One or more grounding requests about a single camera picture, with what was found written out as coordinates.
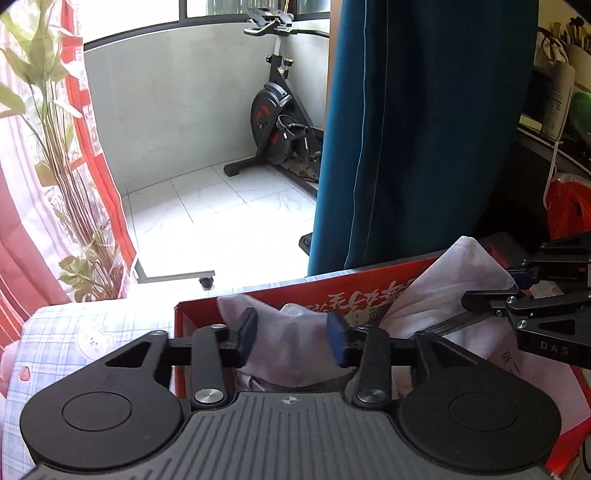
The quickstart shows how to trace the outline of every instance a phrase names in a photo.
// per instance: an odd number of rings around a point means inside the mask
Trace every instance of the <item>silver bolt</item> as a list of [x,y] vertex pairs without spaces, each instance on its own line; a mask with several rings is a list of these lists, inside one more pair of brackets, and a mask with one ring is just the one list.
[[195,400],[199,403],[217,403],[223,400],[223,393],[217,388],[204,388],[195,393]]
[[357,398],[364,403],[380,403],[386,400],[386,392],[376,388],[368,388],[359,392]]

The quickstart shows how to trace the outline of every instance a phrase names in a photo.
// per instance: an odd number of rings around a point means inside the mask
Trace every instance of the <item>red plastic bag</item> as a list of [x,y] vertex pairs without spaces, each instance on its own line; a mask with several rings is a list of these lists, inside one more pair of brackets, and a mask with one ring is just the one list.
[[572,173],[554,176],[546,204],[552,240],[591,231],[591,181]]

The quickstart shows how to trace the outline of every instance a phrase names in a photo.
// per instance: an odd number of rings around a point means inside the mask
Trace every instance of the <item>plaid bedsheet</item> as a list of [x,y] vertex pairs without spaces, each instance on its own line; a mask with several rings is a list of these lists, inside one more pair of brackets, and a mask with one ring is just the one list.
[[33,460],[19,419],[36,392],[152,330],[173,335],[174,312],[136,300],[45,307],[25,323],[12,370],[2,437],[2,477],[18,480]]

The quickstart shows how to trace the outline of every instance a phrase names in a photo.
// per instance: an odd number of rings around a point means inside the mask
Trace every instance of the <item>ribbed gray panel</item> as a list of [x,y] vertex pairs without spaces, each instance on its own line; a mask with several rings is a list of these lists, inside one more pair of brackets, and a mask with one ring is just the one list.
[[[27,480],[72,480],[40,467]],[[229,407],[191,417],[177,440],[142,465],[92,480],[472,480],[414,453],[384,413],[339,393],[241,393]],[[541,468],[490,480],[548,480]]]

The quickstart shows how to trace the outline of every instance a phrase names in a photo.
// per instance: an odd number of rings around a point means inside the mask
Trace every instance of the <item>white tile floor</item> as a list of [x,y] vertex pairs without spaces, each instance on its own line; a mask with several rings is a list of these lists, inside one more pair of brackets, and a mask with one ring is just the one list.
[[[123,198],[148,276],[215,270],[225,290],[306,276],[298,241],[312,231],[316,200],[270,166],[232,178],[223,164],[187,173]],[[197,279],[145,284],[134,295],[179,300],[202,294]]]

